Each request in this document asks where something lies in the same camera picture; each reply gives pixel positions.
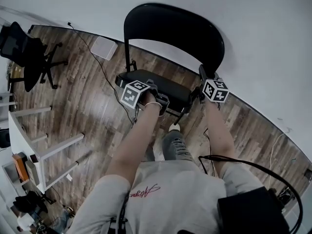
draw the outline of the black office chair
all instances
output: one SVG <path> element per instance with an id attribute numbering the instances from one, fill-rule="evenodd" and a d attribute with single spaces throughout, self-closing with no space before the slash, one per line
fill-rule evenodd
<path id="1" fill-rule="evenodd" d="M 0 148 L 11 146 L 9 129 L 0 129 Z"/>
<path id="2" fill-rule="evenodd" d="M 44 45 L 39 38 L 28 36 L 17 22 L 12 23 L 10 27 L 2 27 L 0 32 L 0 56 L 14 61 L 21 67 L 25 67 L 24 78 L 11 78 L 9 75 L 8 90 L 11 83 L 24 81 L 25 90 L 29 92 L 36 85 L 40 76 L 40 82 L 45 82 L 45 74 L 48 75 L 52 88 L 56 89 L 57 86 L 53 84 L 50 69 L 60 64 L 68 64 L 67 61 L 52 63 L 57 47 L 61 46 L 62 43 L 56 44 L 53 51 L 44 55 L 47 45 Z"/>
<path id="3" fill-rule="evenodd" d="M 199 95 L 176 82 L 147 70 L 138 70 L 136 62 L 130 63 L 129 40 L 148 39 L 175 46 L 199 60 L 210 78 L 224 57 L 224 43 L 219 31 L 205 18 L 173 6 L 147 3 L 129 12 L 124 22 L 124 41 L 127 72 L 117 75 L 115 83 L 124 88 L 134 80 L 146 82 L 152 79 L 160 93 L 168 96 L 169 108 L 181 113 L 175 124 L 184 114 L 189 113 L 193 101 Z"/>
<path id="4" fill-rule="evenodd" d="M 48 209 L 44 204 L 45 201 L 50 205 L 56 202 L 56 200 L 51 200 L 45 194 L 41 194 L 40 197 L 37 193 L 30 191 L 26 196 L 16 197 L 13 204 L 18 211 L 28 214 L 32 214 L 38 206 L 40 210 L 36 214 L 39 216 L 41 212 L 48 213 Z"/>

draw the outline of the orange object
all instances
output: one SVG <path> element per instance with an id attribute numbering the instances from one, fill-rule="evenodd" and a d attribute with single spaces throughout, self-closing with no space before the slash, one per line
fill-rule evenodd
<path id="1" fill-rule="evenodd" d="M 13 160 L 16 166 L 16 169 L 19 173 L 19 177 L 23 180 L 26 181 L 29 179 L 24 162 L 22 160 L 22 157 L 19 154 L 14 154 L 13 156 Z"/>

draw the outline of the gray t-shirt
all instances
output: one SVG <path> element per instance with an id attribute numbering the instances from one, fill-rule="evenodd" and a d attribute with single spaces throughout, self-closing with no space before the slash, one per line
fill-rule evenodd
<path id="1" fill-rule="evenodd" d="M 135 182 L 118 175 L 101 178 L 78 210 L 68 234 L 106 234 L 130 191 L 125 218 L 132 233 L 219 233 L 219 198 L 262 187 L 240 163 L 227 162 L 222 179 L 206 175 L 191 161 L 141 163 Z"/>

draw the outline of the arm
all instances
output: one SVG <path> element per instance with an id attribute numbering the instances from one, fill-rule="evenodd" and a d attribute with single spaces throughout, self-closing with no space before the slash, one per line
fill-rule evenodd
<path id="1" fill-rule="evenodd" d="M 155 98 L 148 92 L 145 101 L 155 101 Z M 105 175 L 119 175 L 127 179 L 130 185 L 133 184 L 137 168 L 151 140 L 159 111 L 160 106 L 156 103 L 147 105 L 137 123 L 118 146 Z"/>
<path id="2" fill-rule="evenodd" d="M 221 113 L 216 104 L 206 99 L 206 117 L 208 126 L 208 136 L 210 139 L 210 148 L 213 155 L 222 155 L 236 158 L 233 138 L 226 128 Z M 225 162 L 215 162 L 215 169 L 220 175 Z"/>

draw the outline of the wooden floor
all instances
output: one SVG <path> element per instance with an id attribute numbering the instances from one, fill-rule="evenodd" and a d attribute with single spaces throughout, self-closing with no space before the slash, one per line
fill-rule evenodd
<path id="1" fill-rule="evenodd" d="M 84 133 L 85 138 L 46 161 L 45 174 L 47 178 L 55 176 L 63 167 L 79 159 L 81 163 L 71 172 L 73 181 L 63 178 L 54 185 L 60 195 L 62 204 L 78 209 L 92 190 L 96 181 L 105 174 L 114 150 L 130 130 L 131 124 L 117 103 L 113 90 L 108 85 L 104 75 L 89 53 L 83 41 L 72 30 L 36 26 L 31 35 L 40 38 L 49 45 L 47 52 L 58 42 L 63 47 L 57 50 L 53 61 L 68 60 L 68 66 L 52 68 L 53 81 L 58 85 L 52 90 L 49 82 L 37 84 L 27 93 L 22 82 L 16 83 L 14 91 L 18 98 L 18 110 L 51 105 L 51 112 L 35 116 L 23 117 L 21 122 L 30 137 L 47 133 L 48 138 L 37 144 L 39 150 L 44 150 L 77 133 Z M 81 36 L 92 45 L 97 36 L 81 33 Z M 166 78 L 174 80 L 190 89 L 199 83 L 197 75 L 171 64 L 154 55 L 131 48 L 131 59 L 135 59 L 138 68 L 153 71 Z M 123 44 L 119 44 L 110 61 L 99 58 L 109 81 L 115 85 L 115 77 L 124 71 L 125 58 Z M 116 87 L 120 97 L 122 90 Z M 239 158 L 256 162 L 267 168 L 270 166 L 272 146 L 281 132 L 264 117 L 256 113 L 233 96 L 221 108 L 225 124 L 235 140 L 236 152 Z M 152 145 L 156 158 L 161 155 L 161 138 L 175 120 L 174 116 L 166 114 L 157 124 Z M 207 155 L 209 142 L 204 137 L 206 129 L 204 107 L 198 100 L 187 117 L 182 118 L 181 129 L 186 138 L 190 152 L 199 165 L 197 157 Z M 272 156 L 272 169 L 288 180 L 300 194 L 308 185 L 303 176 L 311 164 L 303 153 L 286 137 L 280 138 Z M 268 186 L 269 177 L 259 170 L 251 168 L 252 172 Z M 271 179 L 271 187 L 280 191 L 284 185 Z M 53 189 L 47 195 L 56 200 L 58 194 Z M 49 216 L 55 219 L 59 215 L 60 204 L 49 206 Z"/>

